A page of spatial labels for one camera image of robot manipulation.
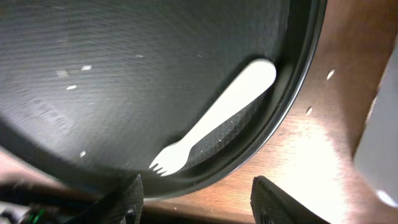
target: wooden table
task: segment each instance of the wooden table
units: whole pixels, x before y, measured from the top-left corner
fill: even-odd
[[[264,175],[329,222],[396,223],[398,211],[379,202],[352,159],[397,31],[396,0],[329,0],[308,77],[267,144],[216,184],[147,208],[252,223],[251,184]],[[1,181],[25,179],[65,190],[7,153],[0,153],[0,166]]]

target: fork handle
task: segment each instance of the fork handle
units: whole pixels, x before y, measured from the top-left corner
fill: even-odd
[[[275,77],[276,69],[272,62],[266,59],[252,61],[181,141],[190,148],[193,147],[208,133],[264,93],[273,84]]]

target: black plate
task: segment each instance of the black plate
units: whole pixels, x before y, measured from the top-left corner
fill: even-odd
[[[326,8],[315,0],[0,4],[0,145],[92,193],[140,173],[146,199],[206,187],[260,149],[299,92]],[[202,139],[182,171],[148,171],[260,57],[276,65],[274,85]]]

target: table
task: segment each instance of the table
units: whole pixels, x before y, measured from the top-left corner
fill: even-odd
[[[253,223],[251,184],[263,175],[329,222],[396,222],[398,211],[377,199],[352,161],[397,32],[396,0],[329,0],[304,86],[267,144],[212,186],[146,207]],[[78,195],[4,151],[0,165],[1,182],[23,179]]]

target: white plastic fork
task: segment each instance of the white plastic fork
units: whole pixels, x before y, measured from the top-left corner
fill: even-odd
[[[165,147],[149,168],[154,167],[154,171],[161,176],[179,171],[187,163],[189,152],[198,141],[264,93],[275,77],[276,69],[272,62],[266,59],[252,61],[194,127],[181,140]]]

